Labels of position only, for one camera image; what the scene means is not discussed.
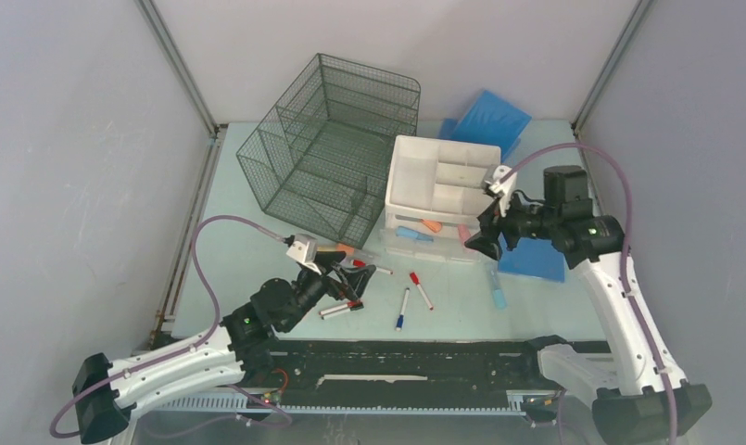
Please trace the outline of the pink highlighter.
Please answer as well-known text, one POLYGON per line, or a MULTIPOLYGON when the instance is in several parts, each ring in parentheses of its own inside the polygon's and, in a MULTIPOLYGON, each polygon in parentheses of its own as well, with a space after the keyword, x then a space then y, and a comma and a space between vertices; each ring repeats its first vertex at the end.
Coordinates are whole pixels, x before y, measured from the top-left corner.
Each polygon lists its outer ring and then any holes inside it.
POLYGON ((462 243, 465 243, 471 236, 468 227, 464 224, 459 224, 457 226, 457 230, 458 230, 459 239, 461 240, 462 243))

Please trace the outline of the light blue highlighter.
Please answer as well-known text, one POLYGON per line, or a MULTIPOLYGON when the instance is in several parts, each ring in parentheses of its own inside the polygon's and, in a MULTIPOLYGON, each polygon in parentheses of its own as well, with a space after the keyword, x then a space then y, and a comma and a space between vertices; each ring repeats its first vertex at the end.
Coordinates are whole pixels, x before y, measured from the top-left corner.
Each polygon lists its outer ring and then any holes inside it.
POLYGON ((421 233, 417 230, 411 229, 409 227, 405 226, 398 226, 395 230, 395 234, 398 237, 402 238, 408 238, 415 241, 422 241, 422 242, 433 242, 434 238, 431 235, 427 235, 424 233, 421 233))

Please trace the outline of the white plastic drawer organizer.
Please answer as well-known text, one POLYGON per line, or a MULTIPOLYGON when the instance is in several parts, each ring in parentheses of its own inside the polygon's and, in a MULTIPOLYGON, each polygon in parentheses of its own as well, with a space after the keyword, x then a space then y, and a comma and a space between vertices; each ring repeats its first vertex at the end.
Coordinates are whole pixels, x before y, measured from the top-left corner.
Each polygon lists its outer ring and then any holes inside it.
POLYGON ((478 231, 477 216, 492 202, 482 189, 490 167, 498 166, 500 149, 443 139, 399 135, 394 144, 385 197, 385 222, 381 230, 389 254, 418 260, 473 263, 480 254, 466 248, 457 226, 470 234, 478 231), (443 224, 435 234, 421 220, 443 224), (405 226, 431 235, 433 242, 398 237, 405 226))

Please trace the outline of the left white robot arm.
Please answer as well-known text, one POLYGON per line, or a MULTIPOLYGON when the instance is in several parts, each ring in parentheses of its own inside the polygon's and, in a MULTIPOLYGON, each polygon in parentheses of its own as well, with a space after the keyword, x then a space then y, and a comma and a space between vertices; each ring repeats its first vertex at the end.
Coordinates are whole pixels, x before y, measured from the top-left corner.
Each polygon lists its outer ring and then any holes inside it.
POLYGON ((375 266, 347 267, 342 252, 320 252, 297 279, 266 281, 247 303, 213 330, 146 354, 110 361, 84 360, 72 392, 79 438, 95 444, 124 431, 133 419, 194 392, 228 384, 269 381, 277 335, 290 332, 324 296, 357 302, 375 266))

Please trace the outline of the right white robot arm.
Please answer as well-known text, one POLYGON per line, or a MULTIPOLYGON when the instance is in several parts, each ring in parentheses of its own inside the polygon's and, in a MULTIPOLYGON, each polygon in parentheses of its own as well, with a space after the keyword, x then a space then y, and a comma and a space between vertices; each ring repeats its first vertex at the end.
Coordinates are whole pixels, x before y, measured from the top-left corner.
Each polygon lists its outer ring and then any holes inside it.
POLYGON ((518 363, 522 381, 541 388, 552 381, 586 404, 608 444, 640 444, 685 435, 711 408, 703 384, 691 384, 666 347, 641 296, 625 232, 610 215, 596 215, 586 172, 547 168, 544 196, 516 188, 514 171, 490 168, 481 186, 491 204, 466 247, 493 260, 523 239, 547 240, 585 286, 613 357, 606 370, 558 336, 529 341, 518 363))

